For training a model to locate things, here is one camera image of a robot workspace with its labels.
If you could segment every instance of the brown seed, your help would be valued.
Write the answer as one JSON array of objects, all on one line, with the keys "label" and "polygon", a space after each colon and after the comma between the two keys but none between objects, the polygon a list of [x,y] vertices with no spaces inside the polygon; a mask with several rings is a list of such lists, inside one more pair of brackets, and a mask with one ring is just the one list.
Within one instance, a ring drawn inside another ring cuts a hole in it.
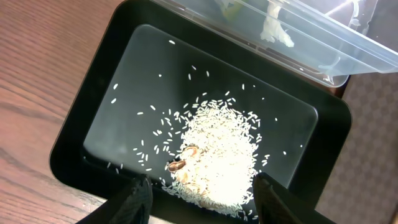
[{"label": "brown seed", "polygon": [[185,161],[172,162],[169,165],[169,171],[175,172],[182,169],[187,163]]},{"label": "brown seed", "polygon": [[181,156],[184,158],[195,157],[197,153],[198,153],[198,148],[196,146],[188,146],[182,151]]}]

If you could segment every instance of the rice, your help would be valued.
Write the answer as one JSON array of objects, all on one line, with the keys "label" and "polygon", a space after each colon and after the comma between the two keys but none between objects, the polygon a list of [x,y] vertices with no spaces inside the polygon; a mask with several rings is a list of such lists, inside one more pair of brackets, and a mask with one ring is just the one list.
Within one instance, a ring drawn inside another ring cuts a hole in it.
[{"label": "rice", "polygon": [[[252,177],[257,173],[254,157],[258,154],[253,153],[258,145],[251,143],[254,137],[249,132],[255,129],[251,128],[248,119],[242,113],[229,109],[223,100],[220,101],[222,106],[217,105],[217,102],[201,103],[196,113],[187,118],[187,125],[182,129],[188,129],[181,135],[181,149],[197,146],[199,158],[177,154],[176,157],[179,156],[187,164],[183,169],[171,173],[174,181],[164,190],[199,207],[237,217],[242,205],[253,199],[248,189],[252,186]],[[187,174],[191,185],[177,181],[180,172]]]}]

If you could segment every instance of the plastic container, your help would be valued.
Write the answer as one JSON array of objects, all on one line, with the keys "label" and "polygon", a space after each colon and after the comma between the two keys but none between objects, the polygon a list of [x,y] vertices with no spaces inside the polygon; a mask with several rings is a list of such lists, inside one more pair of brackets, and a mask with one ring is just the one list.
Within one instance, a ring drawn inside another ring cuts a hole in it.
[{"label": "plastic container", "polygon": [[[377,0],[153,1],[329,87],[341,86],[348,75],[398,72],[398,53],[365,36]],[[270,6],[281,7],[279,14]],[[262,38],[266,18],[266,30],[280,24],[294,46]]]}]

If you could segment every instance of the uncooked white rice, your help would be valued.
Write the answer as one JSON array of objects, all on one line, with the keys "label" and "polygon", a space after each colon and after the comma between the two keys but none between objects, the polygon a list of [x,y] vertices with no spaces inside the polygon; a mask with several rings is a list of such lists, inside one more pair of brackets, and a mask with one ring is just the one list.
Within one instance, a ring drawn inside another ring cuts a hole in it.
[{"label": "uncooked white rice", "polygon": [[197,146],[200,149],[200,159],[184,154],[177,156],[187,162],[182,170],[187,171],[189,182],[195,183],[199,189],[189,190],[184,183],[176,180],[177,173],[171,173],[175,180],[171,186],[166,187],[162,181],[165,186],[163,189],[199,207],[237,217],[238,211],[242,211],[242,205],[253,198],[248,188],[251,187],[253,175],[257,173],[253,158],[257,154],[253,153],[258,145],[251,143],[251,125],[240,112],[228,109],[226,103],[219,106],[214,101],[197,108],[195,115],[190,120],[187,119],[187,124],[182,128],[189,127],[181,135],[181,149]]}]

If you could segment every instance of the wooden table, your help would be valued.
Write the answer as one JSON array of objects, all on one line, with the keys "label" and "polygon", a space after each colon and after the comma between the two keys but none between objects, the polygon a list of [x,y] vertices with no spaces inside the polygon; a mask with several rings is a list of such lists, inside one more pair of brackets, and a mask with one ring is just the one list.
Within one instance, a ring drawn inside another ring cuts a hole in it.
[{"label": "wooden table", "polygon": [[104,202],[56,180],[49,154],[120,2],[0,0],[0,223],[75,223]]}]

